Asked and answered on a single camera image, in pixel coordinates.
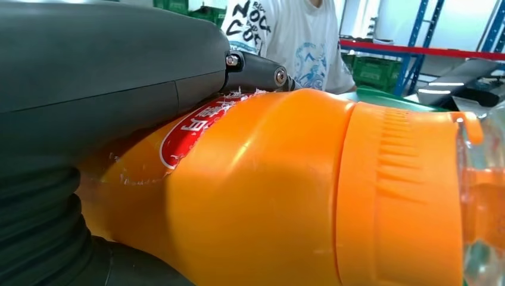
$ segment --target red shelf beam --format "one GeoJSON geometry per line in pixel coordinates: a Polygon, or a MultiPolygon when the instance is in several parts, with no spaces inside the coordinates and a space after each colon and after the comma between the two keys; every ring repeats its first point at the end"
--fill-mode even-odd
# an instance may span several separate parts
{"type": "Polygon", "coordinates": [[[458,49],[435,49],[422,48],[417,46],[394,46],[383,45],[379,43],[356,42],[349,40],[340,40],[340,44],[344,49],[366,49],[386,52],[397,52],[399,54],[420,54],[420,55],[439,55],[443,57],[453,58],[484,58],[493,61],[505,61],[505,54],[500,52],[470,52],[460,51],[458,49]]]}

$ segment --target person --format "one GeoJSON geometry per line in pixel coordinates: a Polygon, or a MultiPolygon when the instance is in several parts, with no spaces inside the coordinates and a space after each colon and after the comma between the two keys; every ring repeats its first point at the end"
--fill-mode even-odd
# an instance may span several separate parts
{"type": "Polygon", "coordinates": [[[229,0],[221,27],[232,50],[283,65],[304,88],[356,90],[341,57],[334,0],[229,0]]]}

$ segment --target metal screw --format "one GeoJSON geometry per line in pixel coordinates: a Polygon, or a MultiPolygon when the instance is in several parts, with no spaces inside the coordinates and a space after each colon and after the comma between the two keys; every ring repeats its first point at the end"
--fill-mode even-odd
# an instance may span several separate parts
{"type": "Polygon", "coordinates": [[[226,65],[229,67],[235,67],[238,65],[238,57],[236,55],[226,56],[226,65]]]}
{"type": "Polygon", "coordinates": [[[281,86],[286,82],[287,72],[284,67],[280,67],[275,71],[275,82],[281,86]]]}

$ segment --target orange bottle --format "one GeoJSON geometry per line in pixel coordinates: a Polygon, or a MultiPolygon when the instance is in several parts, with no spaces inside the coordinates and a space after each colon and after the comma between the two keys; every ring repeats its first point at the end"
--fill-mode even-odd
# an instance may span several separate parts
{"type": "Polygon", "coordinates": [[[94,234],[198,286],[459,286],[463,247],[505,240],[461,203],[480,194],[503,213],[502,193],[480,191],[502,185],[456,164],[456,138],[482,143],[473,114],[235,94],[105,147],[81,165],[78,194],[94,234]]]}

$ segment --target bottle label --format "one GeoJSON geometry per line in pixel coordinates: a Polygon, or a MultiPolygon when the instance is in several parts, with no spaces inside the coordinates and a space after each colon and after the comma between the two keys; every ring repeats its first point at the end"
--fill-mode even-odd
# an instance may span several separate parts
{"type": "Polygon", "coordinates": [[[183,117],[163,139],[160,147],[160,159],[168,168],[167,173],[175,170],[180,160],[184,158],[197,143],[202,134],[216,121],[222,118],[236,103],[245,101],[254,94],[234,92],[218,97],[195,111],[183,117]]]}

